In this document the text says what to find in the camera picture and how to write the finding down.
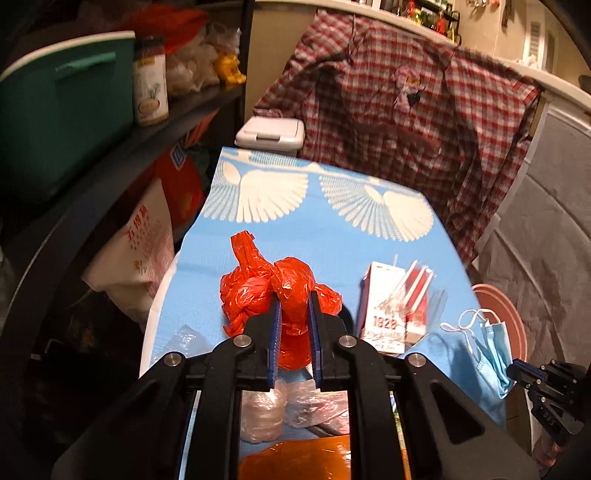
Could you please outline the person's right hand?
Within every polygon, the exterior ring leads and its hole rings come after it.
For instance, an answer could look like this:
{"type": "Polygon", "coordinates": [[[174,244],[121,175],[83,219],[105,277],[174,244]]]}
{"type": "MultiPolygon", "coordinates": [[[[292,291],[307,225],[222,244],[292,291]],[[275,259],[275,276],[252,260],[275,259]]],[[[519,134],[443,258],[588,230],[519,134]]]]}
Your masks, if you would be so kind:
{"type": "Polygon", "coordinates": [[[533,457],[538,469],[545,471],[551,468],[567,449],[567,446],[558,445],[546,431],[543,431],[533,448],[533,457]]]}

